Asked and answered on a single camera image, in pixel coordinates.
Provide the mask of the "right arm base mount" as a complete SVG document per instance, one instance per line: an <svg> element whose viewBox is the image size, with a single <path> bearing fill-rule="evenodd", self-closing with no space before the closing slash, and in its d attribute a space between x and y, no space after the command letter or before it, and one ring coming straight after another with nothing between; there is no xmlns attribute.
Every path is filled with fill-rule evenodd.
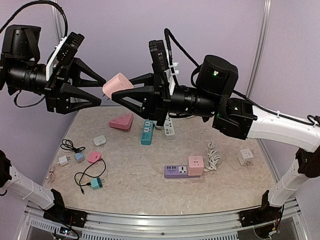
<svg viewBox="0 0 320 240"><path fill-rule="evenodd" d="M241 226L249 227L279 220L282 216L282 207L273 207L267 203L257 208L242 210L238 215Z"/></svg>

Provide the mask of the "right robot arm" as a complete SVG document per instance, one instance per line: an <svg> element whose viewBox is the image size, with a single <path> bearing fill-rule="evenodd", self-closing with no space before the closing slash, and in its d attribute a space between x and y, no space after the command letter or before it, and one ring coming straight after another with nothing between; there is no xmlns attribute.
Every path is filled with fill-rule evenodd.
<svg viewBox="0 0 320 240"><path fill-rule="evenodd" d="M131 87L109 94L116 103L146 120L163 125L166 117L212 120L222 134L236 139L263 139L298 148L290 169L263 195L256 218L266 222L308 179L320 175L320 118L306 119L267 109L235 90L238 69L227 60L206 55L196 63L191 86L180 85L172 57L177 40L169 29L165 39L149 43L153 73L130 80Z"/></svg>

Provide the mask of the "right aluminium post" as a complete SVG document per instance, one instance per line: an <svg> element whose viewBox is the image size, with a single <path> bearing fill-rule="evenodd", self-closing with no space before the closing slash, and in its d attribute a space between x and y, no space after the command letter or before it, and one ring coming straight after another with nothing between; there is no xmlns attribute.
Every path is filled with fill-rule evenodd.
<svg viewBox="0 0 320 240"><path fill-rule="evenodd" d="M259 68L260 68L260 63L263 56L264 45L265 45L265 40L267 37L268 26L270 21L271 5L272 5L271 0L264 1L257 47L254 55L253 66L250 72L249 82L245 92L245 96L248 98L250 98L253 94L254 86L255 86Z"/></svg>

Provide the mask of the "white square adapter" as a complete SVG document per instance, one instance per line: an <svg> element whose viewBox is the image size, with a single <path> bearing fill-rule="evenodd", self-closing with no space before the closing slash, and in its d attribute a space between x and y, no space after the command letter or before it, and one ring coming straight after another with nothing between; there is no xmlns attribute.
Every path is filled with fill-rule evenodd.
<svg viewBox="0 0 320 240"><path fill-rule="evenodd" d="M93 143L96 147L102 147L107 143L107 139L104 135L99 135L93 138Z"/></svg>

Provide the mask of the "teal charger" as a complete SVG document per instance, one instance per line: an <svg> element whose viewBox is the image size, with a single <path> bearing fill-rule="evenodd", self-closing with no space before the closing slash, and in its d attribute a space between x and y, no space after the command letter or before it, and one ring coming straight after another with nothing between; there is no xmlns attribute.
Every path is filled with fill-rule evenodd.
<svg viewBox="0 0 320 240"><path fill-rule="evenodd" d="M93 178L90 181L90 186L93 190L102 188L104 184L105 184L105 179L100 177Z"/></svg>

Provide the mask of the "purple power strip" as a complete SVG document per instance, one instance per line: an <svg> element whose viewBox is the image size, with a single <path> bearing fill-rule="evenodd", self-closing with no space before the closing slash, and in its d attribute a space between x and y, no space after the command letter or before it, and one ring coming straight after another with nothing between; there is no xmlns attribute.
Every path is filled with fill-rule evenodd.
<svg viewBox="0 0 320 240"><path fill-rule="evenodd" d="M187 165L165 165L164 166L164 178L165 179L195 179L199 178L202 173L203 167L196 168L198 173L196 175L188 175Z"/></svg>

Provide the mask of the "aluminium post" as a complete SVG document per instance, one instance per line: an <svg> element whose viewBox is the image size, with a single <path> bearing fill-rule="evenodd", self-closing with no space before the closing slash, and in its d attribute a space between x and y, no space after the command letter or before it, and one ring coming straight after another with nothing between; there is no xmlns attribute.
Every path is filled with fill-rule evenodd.
<svg viewBox="0 0 320 240"><path fill-rule="evenodd" d="M250 72L249 82L245 92L245 96L248 98L250 98L253 94L254 86L255 86L259 68L260 68L260 63L263 56L264 45L265 45L265 40L267 37L268 26L270 21L271 5L272 5L271 0L264 1L257 47L254 55L253 66Z"/></svg>
<svg viewBox="0 0 320 240"><path fill-rule="evenodd" d="M65 23L63 15L54 6L51 6L51 15L53 20L53 28L56 36L57 43L60 42L62 37L65 35Z"/></svg>

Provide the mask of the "white power strip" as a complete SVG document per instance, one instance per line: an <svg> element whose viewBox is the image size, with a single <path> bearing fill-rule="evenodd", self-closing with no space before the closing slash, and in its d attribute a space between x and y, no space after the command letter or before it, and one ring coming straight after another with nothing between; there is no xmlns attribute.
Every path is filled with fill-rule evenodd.
<svg viewBox="0 0 320 240"><path fill-rule="evenodd" d="M163 125L164 137L166 140L174 140L176 138L173 122L170 117L167 117Z"/></svg>

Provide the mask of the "white cube socket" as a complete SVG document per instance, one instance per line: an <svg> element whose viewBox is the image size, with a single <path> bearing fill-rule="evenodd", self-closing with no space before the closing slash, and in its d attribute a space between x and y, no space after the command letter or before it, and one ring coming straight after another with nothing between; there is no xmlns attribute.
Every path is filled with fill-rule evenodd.
<svg viewBox="0 0 320 240"><path fill-rule="evenodd" d="M241 166L249 166L254 159L254 155L249 148L241 149L237 156L237 159Z"/></svg>

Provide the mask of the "pink square adapter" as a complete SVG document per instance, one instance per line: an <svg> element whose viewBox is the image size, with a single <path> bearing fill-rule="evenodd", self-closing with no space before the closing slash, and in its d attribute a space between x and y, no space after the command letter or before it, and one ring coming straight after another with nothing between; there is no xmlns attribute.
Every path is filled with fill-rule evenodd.
<svg viewBox="0 0 320 240"><path fill-rule="evenodd" d="M98 151L92 151L88 158L87 158L87 161L91 164L94 164L96 163L98 160L100 160L102 158L102 154Z"/></svg>

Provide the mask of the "beige pink charger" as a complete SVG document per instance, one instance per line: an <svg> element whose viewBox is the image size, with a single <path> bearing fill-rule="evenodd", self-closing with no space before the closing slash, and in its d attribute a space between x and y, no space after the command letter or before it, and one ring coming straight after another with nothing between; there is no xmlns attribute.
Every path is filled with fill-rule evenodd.
<svg viewBox="0 0 320 240"><path fill-rule="evenodd" d="M119 72L102 86L102 92L111 99L113 93L133 88L134 86L129 79Z"/></svg>

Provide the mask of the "pink triangular power strip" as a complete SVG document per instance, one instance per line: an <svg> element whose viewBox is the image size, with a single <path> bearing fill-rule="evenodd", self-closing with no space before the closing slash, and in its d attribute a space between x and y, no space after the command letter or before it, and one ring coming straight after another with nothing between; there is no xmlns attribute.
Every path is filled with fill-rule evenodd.
<svg viewBox="0 0 320 240"><path fill-rule="evenodd" d="M109 127L118 129L123 132L129 132L131 130L134 120L133 113L126 113L125 115L116 117L108 122Z"/></svg>

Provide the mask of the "pink cube socket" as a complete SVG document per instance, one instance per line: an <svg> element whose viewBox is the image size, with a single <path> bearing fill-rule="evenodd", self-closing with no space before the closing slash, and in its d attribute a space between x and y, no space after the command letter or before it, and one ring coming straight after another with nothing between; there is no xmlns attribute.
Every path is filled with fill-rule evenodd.
<svg viewBox="0 0 320 240"><path fill-rule="evenodd" d="M187 173L189 177L200 177L204 172L204 161L202 156L189 156Z"/></svg>

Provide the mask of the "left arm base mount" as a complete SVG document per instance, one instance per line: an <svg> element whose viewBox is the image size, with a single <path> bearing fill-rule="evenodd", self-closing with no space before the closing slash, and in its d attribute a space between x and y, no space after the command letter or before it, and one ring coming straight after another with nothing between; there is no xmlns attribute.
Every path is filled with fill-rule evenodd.
<svg viewBox="0 0 320 240"><path fill-rule="evenodd" d="M43 212L43 217L47 220L78 228L84 228L88 216L85 211L70 208L64 211L43 210Z"/></svg>

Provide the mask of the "aluminium front rail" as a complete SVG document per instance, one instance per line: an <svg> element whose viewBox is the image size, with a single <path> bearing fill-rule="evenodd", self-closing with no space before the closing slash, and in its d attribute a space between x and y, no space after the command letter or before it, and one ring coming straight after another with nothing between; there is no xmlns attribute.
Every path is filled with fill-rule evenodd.
<svg viewBox="0 0 320 240"><path fill-rule="evenodd" d="M191 215L132 215L86 211L83 226L65 226L43 217L43 211L28 203L18 227L16 240L259 240L258 231L267 227L269 240L308 240L304 219L294 198L284 205L280 221L244 225L243 210Z"/></svg>

